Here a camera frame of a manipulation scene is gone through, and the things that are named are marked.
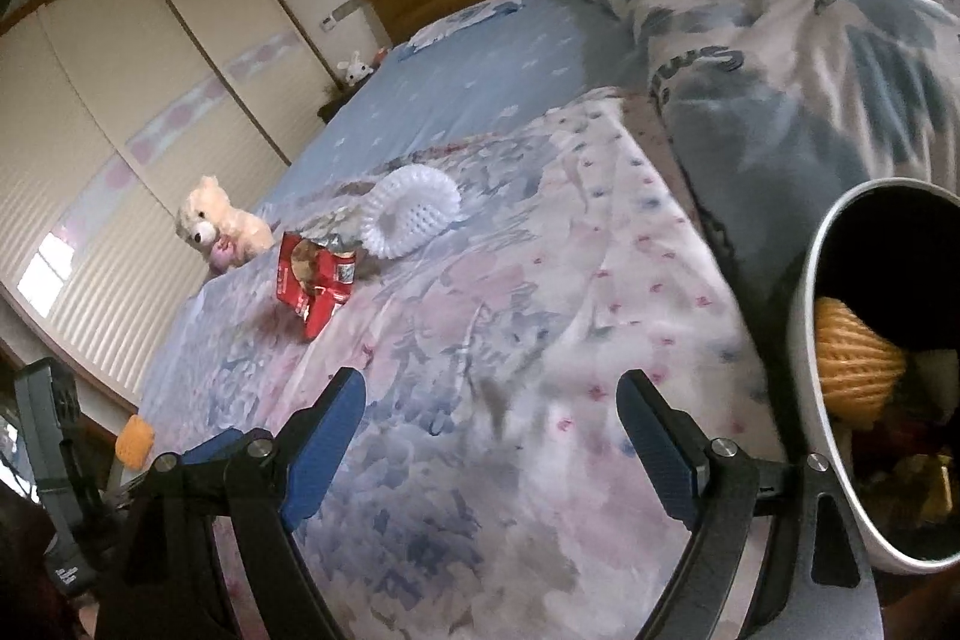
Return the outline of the person's left hand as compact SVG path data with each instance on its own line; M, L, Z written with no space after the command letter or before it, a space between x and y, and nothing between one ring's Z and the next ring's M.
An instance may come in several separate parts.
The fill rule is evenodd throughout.
M46 569L55 536L39 505L2 486L2 637L88 638L78 612Z

